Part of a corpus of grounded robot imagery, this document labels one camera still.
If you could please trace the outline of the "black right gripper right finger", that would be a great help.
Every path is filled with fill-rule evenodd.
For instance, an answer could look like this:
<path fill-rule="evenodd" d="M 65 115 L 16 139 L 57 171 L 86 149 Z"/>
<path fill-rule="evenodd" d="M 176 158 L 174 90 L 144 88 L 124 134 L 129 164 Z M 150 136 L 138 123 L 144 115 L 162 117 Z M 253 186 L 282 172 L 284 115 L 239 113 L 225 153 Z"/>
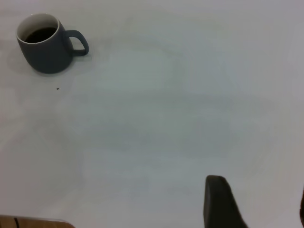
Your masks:
<path fill-rule="evenodd" d="M 301 204 L 300 204 L 300 210 L 299 210 L 299 216 L 302 223 L 302 226 L 304 227 L 304 191 L 302 194 Z"/>

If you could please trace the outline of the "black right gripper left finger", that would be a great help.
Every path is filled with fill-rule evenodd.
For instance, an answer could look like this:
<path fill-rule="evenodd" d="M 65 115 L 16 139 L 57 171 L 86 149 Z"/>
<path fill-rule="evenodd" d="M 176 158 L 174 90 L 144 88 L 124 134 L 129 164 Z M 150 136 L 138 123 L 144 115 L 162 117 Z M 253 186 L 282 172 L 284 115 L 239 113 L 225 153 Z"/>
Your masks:
<path fill-rule="evenodd" d="M 222 176 L 208 175 L 203 207 L 205 228 L 246 228 L 232 189 Z"/>

